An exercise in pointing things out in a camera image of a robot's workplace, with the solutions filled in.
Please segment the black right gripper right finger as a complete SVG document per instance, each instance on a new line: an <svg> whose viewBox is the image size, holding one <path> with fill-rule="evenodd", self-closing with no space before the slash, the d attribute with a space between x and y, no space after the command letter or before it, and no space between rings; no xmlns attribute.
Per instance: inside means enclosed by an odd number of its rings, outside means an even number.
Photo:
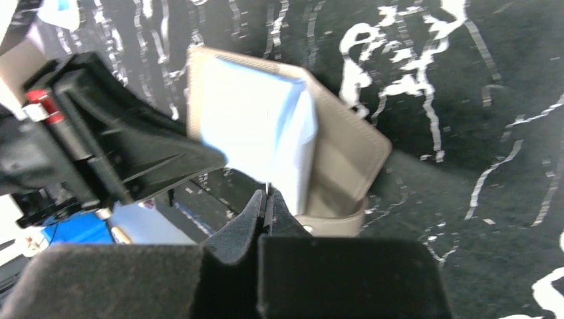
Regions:
<svg viewBox="0 0 564 319"><path fill-rule="evenodd" d="M434 259L416 241L316 237L258 191L259 318L451 318Z"/></svg>

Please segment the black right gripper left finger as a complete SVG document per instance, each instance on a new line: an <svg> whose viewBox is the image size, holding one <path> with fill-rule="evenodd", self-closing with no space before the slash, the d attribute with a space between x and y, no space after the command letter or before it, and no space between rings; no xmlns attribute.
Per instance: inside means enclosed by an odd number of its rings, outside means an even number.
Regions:
<svg viewBox="0 0 564 319"><path fill-rule="evenodd" d="M266 195L199 245L56 245L24 269L2 318L256 318Z"/></svg>

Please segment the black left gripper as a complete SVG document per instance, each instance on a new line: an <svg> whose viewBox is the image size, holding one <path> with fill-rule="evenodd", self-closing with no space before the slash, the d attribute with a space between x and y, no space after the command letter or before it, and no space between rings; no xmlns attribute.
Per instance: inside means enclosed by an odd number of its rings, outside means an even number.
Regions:
<svg viewBox="0 0 564 319"><path fill-rule="evenodd" d="M1 89L1 194L26 229L80 212L112 211L219 169L225 157L124 87L94 52L50 60L24 83L39 103Z"/></svg>

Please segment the white blue blister pack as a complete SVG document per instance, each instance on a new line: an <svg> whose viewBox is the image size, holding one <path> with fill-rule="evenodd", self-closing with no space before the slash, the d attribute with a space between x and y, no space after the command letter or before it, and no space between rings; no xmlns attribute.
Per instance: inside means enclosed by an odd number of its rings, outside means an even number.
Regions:
<svg viewBox="0 0 564 319"><path fill-rule="evenodd" d="M82 22L81 6L77 0L44 0L37 16L47 24L76 31Z"/></svg>

